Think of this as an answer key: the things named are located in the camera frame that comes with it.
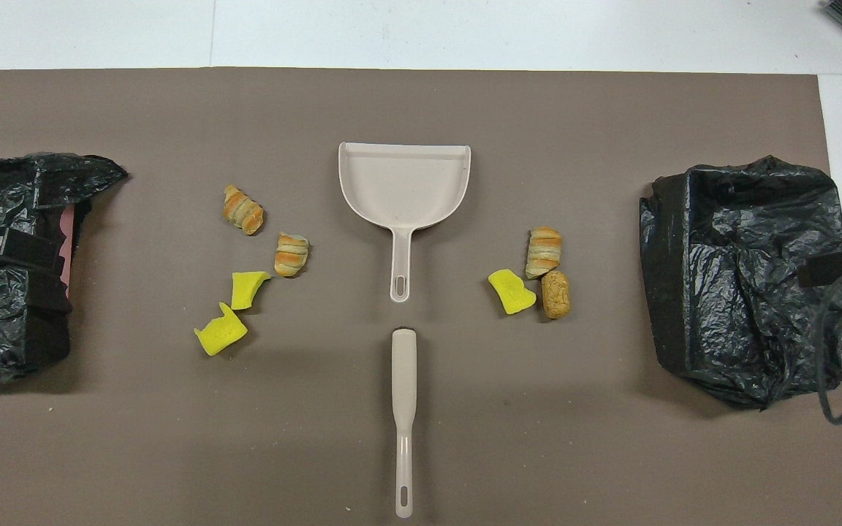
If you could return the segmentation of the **beige plastic dustpan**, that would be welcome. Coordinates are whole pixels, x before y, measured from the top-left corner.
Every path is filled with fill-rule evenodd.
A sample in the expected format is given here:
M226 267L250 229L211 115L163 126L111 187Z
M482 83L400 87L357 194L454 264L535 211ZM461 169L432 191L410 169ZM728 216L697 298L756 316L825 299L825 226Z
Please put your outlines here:
M344 141L338 146L338 182L359 217L392 235L391 302L411 292L414 233L441 223L467 193L468 145L392 145Z

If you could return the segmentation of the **beige hand brush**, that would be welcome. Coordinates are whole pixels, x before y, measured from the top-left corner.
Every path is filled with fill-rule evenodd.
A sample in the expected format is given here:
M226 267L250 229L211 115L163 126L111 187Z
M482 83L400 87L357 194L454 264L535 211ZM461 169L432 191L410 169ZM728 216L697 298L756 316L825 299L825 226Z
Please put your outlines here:
M417 415L417 333L400 327L392 333L391 395L395 422L395 515L408 519L412 499L412 425Z

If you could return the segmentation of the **striped croissant roll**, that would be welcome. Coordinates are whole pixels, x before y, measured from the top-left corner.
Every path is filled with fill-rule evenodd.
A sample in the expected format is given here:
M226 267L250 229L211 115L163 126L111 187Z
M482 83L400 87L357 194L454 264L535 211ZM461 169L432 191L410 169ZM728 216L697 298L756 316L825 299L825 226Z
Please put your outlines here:
M541 226L529 230L524 273L527 279L541 278L557 269L561 260L562 236L557 229Z
M275 272L284 278L295 278L305 267L308 252L310 243L306 237L281 231L273 263Z
M264 226L266 220L264 207L234 184L225 186L221 216L247 236L255 235Z

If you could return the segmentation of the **brown bread roll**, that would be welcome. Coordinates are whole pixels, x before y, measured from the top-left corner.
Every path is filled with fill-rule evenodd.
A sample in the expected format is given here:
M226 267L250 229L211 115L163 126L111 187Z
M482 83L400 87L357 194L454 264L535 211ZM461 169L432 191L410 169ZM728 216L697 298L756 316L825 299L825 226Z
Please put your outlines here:
M551 270L541 279L542 310L548 319L563 319L571 313L570 282L560 270Z

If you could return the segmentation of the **yellow sponge piece green edge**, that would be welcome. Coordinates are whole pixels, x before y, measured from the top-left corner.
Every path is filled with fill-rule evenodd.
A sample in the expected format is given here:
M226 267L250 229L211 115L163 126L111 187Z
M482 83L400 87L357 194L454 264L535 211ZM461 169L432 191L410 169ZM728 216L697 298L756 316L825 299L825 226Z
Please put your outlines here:
M231 309L235 312L253 306L258 290L271 277L268 272L232 272Z

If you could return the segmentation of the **black bag lined bin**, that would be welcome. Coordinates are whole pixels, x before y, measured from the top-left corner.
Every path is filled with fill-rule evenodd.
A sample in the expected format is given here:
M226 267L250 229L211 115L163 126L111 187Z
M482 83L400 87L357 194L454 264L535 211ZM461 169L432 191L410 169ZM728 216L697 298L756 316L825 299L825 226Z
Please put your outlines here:
M768 408L842 382L842 292L799 266L842 251L838 187L766 156L662 177L640 200L640 263L657 360L735 408Z

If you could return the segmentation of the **pink bin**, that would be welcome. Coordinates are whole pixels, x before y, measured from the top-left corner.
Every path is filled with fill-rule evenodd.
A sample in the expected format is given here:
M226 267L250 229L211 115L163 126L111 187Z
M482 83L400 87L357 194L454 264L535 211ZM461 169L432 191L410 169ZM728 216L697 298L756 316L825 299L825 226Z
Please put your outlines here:
M64 285L64 293L66 293L67 299L69 299L70 296L70 277L75 246L74 236L76 233L75 219L75 206L70 205L65 207L63 213L61 213L60 227L61 233L64 234L66 239L64 239L63 243L61 244L59 254L60 257L63 257L63 267L61 267L61 282Z

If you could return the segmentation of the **brown paper table mat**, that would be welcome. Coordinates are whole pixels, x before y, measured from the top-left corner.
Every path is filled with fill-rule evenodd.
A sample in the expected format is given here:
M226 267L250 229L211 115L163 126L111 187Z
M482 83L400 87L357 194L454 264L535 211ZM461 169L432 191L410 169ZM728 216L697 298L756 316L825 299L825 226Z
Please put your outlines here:
M468 145L457 210L392 235L338 179L344 141ZM0 71L0 157L99 154L70 355L0 385L0 526L377 526L394 512L390 336L418 336L411 524L842 525L842 426L805 394L739 411L658 364L638 203L695 164L828 171L798 75L157 69ZM266 212L223 217L234 184ZM542 310L529 230L562 236L571 313ZM278 233L306 237L295 278ZM509 269L537 302L505 314ZM194 336L232 272L249 333Z

